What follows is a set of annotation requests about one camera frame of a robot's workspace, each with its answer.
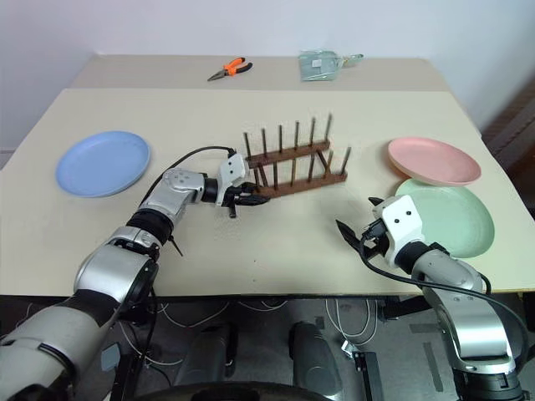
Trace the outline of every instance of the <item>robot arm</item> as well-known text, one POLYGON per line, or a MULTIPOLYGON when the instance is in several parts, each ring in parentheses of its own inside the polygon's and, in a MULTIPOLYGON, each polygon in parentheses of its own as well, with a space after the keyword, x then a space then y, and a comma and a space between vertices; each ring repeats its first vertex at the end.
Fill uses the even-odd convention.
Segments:
POLYGON ((148 297, 160 248, 187 205, 216 203, 235 216, 235 205, 268 201, 251 194, 243 183, 246 173, 239 154, 225 160, 217 179, 180 168, 166 171, 126 226, 82 262, 74 295, 0 342, 0 400, 67 399, 120 314, 148 297))
MULTIPOLYGON (((409 196, 370 200, 377 220, 361 240, 338 222, 344 239, 363 260, 381 254, 390 267, 401 267, 418 282, 482 292, 482 278, 472 266, 451 258, 439 244, 424 243, 422 221, 409 196), (363 241, 367 240, 374 241, 373 248, 364 247, 363 241)), ((522 400, 511 347, 492 306, 460 292, 424 286, 421 290, 438 317, 459 397, 522 400)))

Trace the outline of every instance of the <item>blue plate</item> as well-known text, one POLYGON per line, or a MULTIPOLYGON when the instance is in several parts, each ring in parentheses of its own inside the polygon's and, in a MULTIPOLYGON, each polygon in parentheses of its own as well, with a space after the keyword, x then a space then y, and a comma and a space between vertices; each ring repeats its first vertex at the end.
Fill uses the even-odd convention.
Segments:
POLYGON ((56 181, 76 196, 113 195, 134 184, 149 159, 149 145, 138 135, 106 131, 70 148, 58 163, 56 181))

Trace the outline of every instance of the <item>gray floor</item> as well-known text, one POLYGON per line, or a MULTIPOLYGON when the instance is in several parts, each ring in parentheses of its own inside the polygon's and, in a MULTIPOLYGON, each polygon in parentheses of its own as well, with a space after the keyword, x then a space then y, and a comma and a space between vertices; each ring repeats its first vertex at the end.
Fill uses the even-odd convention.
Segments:
MULTIPOLYGON (((263 308, 258 301, 247 303, 256 308, 263 308)), ((16 301, 0 305, 2 330, 5 332, 24 316, 26 302, 16 301)), ((209 301, 195 303, 171 304, 166 311, 169 315, 185 324, 202 320, 217 312, 225 302, 209 301)), ((334 301, 329 301, 331 313, 335 312, 334 301)), ((342 298, 339 300, 340 317, 345 332, 358 332, 364 325, 366 309, 362 299, 342 298)), ((32 306, 30 314, 40 307, 32 306)), ((325 313, 323 299, 292 300, 277 311, 255 312, 237 302, 231 302, 220 316, 194 329, 180 328, 169 322, 163 314, 159 315, 155 329, 154 343, 161 348, 161 355, 155 355, 160 361, 176 361, 183 357, 189 344, 209 324, 234 322, 239 326, 240 338, 237 355, 236 372, 231 380, 260 380, 277 383, 292 382, 292 360, 288 356, 288 331, 299 321, 315 322, 322 329, 324 337, 337 360, 344 382, 344 399, 360 399, 361 384, 355 373, 354 364, 347 359, 339 347, 341 335, 333 328, 325 313)), ((373 322, 367 332, 360 338, 366 339, 373 331, 373 322)), ((146 329, 136 328, 141 341, 146 329)), ((119 327, 116 326, 108 336, 105 347, 119 342, 121 347, 128 347, 119 327)), ((455 400, 455 388, 451 380, 451 370, 440 335, 436 329, 436 319, 432 311, 419 312, 387 323, 379 322, 374 339, 361 347, 365 351, 374 351, 378 355, 381 377, 388 400, 455 400), (436 359, 436 368, 430 368, 430 354, 436 359)), ((180 365, 162 368, 171 380, 180 365)), ((99 358, 79 385, 77 400, 101 400, 109 392, 113 383, 113 373, 100 370, 99 358)), ((524 389, 535 393, 535 363, 530 363, 522 371, 524 389)), ((147 368, 141 374, 138 387, 139 394, 150 393, 166 388, 166 381, 160 373, 147 368)))

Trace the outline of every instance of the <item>orange-handled pliers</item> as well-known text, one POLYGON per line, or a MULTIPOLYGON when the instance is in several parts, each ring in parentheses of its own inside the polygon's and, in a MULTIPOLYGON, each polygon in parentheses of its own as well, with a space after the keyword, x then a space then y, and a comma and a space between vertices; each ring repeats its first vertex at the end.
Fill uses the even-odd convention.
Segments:
POLYGON ((238 67, 238 65, 245 63, 245 58, 235 58, 229 64, 223 65, 223 69, 213 74, 208 80, 213 81, 214 79, 219 79, 226 77, 227 75, 233 76, 240 73, 245 73, 246 71, 252 68, 252 63, 248 63, 243 67, 238 67))

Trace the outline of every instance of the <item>table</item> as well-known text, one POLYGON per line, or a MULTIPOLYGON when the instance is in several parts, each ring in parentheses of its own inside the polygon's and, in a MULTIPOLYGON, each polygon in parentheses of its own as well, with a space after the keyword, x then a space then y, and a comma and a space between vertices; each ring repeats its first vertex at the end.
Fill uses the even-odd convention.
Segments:
MULTIPOLYGON (((227 79, 228 85, 238 79, 227 79)), ((307 133, 301 136, 305 142, 311 117, 318 118, 321 132, 328 113, 334 115, 333 166, 339 166, 346 146, 353 148, 348 180, 264 206, 238 208, 236 220, 228 218, 226 209, 189 206, 175 230, 185 256, 180 258, 171 246, 164 247, 155 283, 159 295, 417 293, 412 286, 366 270, 334 222, 340 219, 359 232, 373 220, 367 197, 392 195, 406 179, 389 165, 386 145, 407 135, 445 140, 477 160, 482 177, 468 188, 491 212, 496 237, 487 253, 468 261, 491 279, 496 291, 535 289, 530 252, 535 225, 454 97, 440 89, 334 88, 88 85, 64 90, 2 172, 0 293, 69 295, 80 262, 124 225, 153 179, 174 160, 203 145, 230 145, 244 152, 244 131, 252 136, 253 152, 258 152, 262 127, 274 148, 278 124, 283 124, 284 140, 290 145, 296 119, 307 133), (77 141, 107 129, 129 130, 148 141, 152 160, 146 173, 111 197, 82 199, 62 192, 54 181, 58 159, 77 141)), ((183 166, 215 175, 224 157, 217 152, 199 154, 183 166)), ((306 165, 305 161, 298 166, 302 175, 307 173, 306 165)), ((288 167, 279 167, 280 180, 288 178, 288 167)), ((375 262, 386 268, 380 258, 375 262)))

